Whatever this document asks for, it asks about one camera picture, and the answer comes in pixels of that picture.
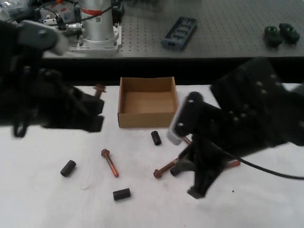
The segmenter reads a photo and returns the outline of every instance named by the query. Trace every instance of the black cable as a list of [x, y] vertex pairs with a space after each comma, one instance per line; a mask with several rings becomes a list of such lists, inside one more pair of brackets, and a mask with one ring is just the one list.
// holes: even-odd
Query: black cable
[[49, 8], [43, 8], [43, 9], [45, 9], [46, 11], [50, 11], [50, 12], [52, 12], [54, 15], [55, 15], [55, 18], [56, 19], [58, 19], [58, 15], [55, 13], [55, 11], [53, 11], [52, 9], [49, 9]]
[[272, 170], [269, 170], [269, 169], [265, 169], [263, 167], [260, 167], [258, 165], [255, 165], [255, 164], [252, 164], [251, 162], [248, 162], [248, 161], [245, 161], [244, 159], [242, 158], [239, 158], [237, 156], [234, 156], [226, 151], [223, 151], [225, 154], [229, 155], [230, 157], [233, 157], [234, 159], [238, 160], [239, 162], [241, 163], [244, 163], [246, 165], [249, 165], [255, 169], [258, 169], [258, 170], [261, 170], [261, 171], [264, 171], [264, 172], [267, 172], [267, 173], [270, 173], [272, 175], [275, 175], [275, 176], [278, 176], [278, 177], [283, 177], [283, 178], [287, 178], [287, 179], [293, 179], [293, 180], [304, 180], [304, 177], [298, 177], [298, 176], [291, 176], [291, 175], [287, 175], [287, 174], [283, 174], [283, 173], [279, 173], [279, 172], [275, 172], [275, 171], [272, 171]]
[[[53, 2], [46, 2], [46, 3], [42, 4], [41, 6], [39, 6], [38, 9], [40, 10], [42, 8], [45, 8], [46, 6], [50, 6], [50, 5], [54, 5], [54, 4], [58, 4], [58, 3], [55, 2], [55, 1], [53, 1]], [[13, 21], [17, 21], [17, 20], [20, 20], [20, 19], [23, 19], [23, 18], [24, 18], [24, 14], [22, 14], [21, 16], [18, 16], [16, 18], [8, 19], [5, 22], [12, 23]]]
[[83, 21], [86, 21], [86, 20], [90, 20], [92, 18], [96, 18], [98, 16], [101, 16], [103, 15], [104, 13], [106, 13], [107, 11], [111, 10], [113, 8], [113, 6], [110, 6], [108, 8], [106, 8], [104, 11], [102, 11], [101, 13], [98, 13], [96, 15], [93, 15], [93, 16], [90, 16], [88, 18], [83, 18], [81, 20], [75, 20], [75, 21], [72, 21], [72, 22], [67, 22], [67, 23], [60, 23], [60, 24], [50, 24], [49, 26], [62, 26], [62, 25], [68, 25], [68, 24], [74, 24], [74, 23], [81, 23]]

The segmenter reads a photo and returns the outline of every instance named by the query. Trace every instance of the cardboard box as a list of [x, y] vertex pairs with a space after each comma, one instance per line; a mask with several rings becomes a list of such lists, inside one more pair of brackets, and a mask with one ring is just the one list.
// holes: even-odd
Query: cardboard box
[[120, 79], [118, 124], [121, 128], [169, 127], [177, 106], [174, 77]]

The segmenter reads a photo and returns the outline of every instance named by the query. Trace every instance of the black rubber cylinder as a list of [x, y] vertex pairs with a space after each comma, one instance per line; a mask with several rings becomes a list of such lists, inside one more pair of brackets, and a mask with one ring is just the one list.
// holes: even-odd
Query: black rubber cylinder
[[72, 160], [69, 160], [68, 163], [63, 167], [63, 169], [60, 171], [60, 174], [64, 177], [67, 177], [71, 174], [73, 169], [75, 168], [76, 163]]
[[170, 169], [170, 173], [173, 177], [176, 177], [181, 173], [181, 171], [179, 169], [173, 167], [172, 169]]
[[114, 191], [113, 192], [113, 197], [114, 197], [115, 201], [122, 200], [122, 199], [125, 199], [125, 198], [129, 198], [129, 197], [131, 197], [130, 189], [123, 189], [123, 190], [119, 190], [119, 191]]
[[157, 131], [151, 132], [151, 136], [152, 136], [153, 142], [156, 146], [159, 146], [162, 143], [160, 135], [158, 134]]

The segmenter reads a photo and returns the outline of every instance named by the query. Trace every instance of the robotic hand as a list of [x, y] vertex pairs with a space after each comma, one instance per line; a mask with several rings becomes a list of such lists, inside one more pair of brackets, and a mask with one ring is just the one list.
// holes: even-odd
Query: robotic hand
[[175, 166], [195, 171], [188, 193], [196, 199], [205, 197], [229, 161], [287, 142], [304, 145], [304, 84], [287, 91], [265, 58], [241, 65], [211, 91], [221, 109], [192, 92], [179, 106], [167, 134], [176, 145], [193, 134], [192, 144]]
[[27, 127], [101, 131], [104, 106], [99, 97], [65, 85], [58, 71], [40, 69], [44, 51], [62, 55], [67, 39], [54, 28], [23, 21], [0, 21], [0, 125], [12, 125], [16, 137]]

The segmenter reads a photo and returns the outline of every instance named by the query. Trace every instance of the copper bolt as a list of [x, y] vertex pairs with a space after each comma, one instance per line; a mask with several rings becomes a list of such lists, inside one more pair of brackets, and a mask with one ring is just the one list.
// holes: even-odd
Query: copper bolt
[[237, 166], [240, 166], [241, 165], [241, 162], [240, 161], [232, 161], [230, 163], [228, 163], [226, 165], [226, 168], [225, 169], [230, 169], [230, 168], [234, 168], [234, 167], [237, 167]]
[[186, 136], [183, 137], [183, 140], [184, 140], [184, 141], [186, 142], [186, 144], [188, 144], [188, 145], [191, 145], [191, 144], [192, 144], [191, 140], [188, 139]]
[[95, 97], [98, 97], [98, 98], [100, 98], [101, 93], [105, 93], [106, 92], [105, 91], [105, 86], [101, 85], [101, 84], [95, 85], [94, 89], [96, 90]]
[[164, 167], [162, 167], [160, 170], [155, 170], [153, 175], [155, 178], [161, 178], [163, 173], [168, 171], [169, 169], [173, 168], [175, 166], [175, 163], [178, 161], [179, 159], [174, 159], [173, 161], [171, 161], [169, 164], [165, 165]]
[[110, 152], [107, 149], [103, 149], [101, 151], [101, 156], [104, 157], [106, 159], [106, 161], [108, 162], [113, 174], [115, 177], [119, 177], [119, 174], [117, 172], [117, 169], [115, 168], [110, 156], [109, 156]]

